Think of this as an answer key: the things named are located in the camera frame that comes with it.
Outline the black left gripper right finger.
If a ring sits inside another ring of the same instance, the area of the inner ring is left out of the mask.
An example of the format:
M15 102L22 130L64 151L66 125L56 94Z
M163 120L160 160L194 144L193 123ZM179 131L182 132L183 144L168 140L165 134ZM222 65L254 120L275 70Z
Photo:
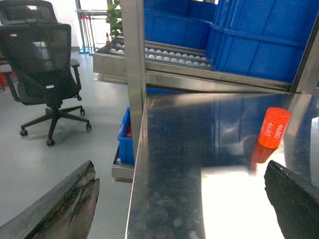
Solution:
M319 237L319 189L271 160L264 175L265 191L286 239Z

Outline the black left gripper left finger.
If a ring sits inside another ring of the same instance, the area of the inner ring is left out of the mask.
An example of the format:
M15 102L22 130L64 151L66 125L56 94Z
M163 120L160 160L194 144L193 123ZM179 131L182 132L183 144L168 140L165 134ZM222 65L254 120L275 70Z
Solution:
M100 180L92 161L73 171L0 228L2 239L86 239L93 222Z

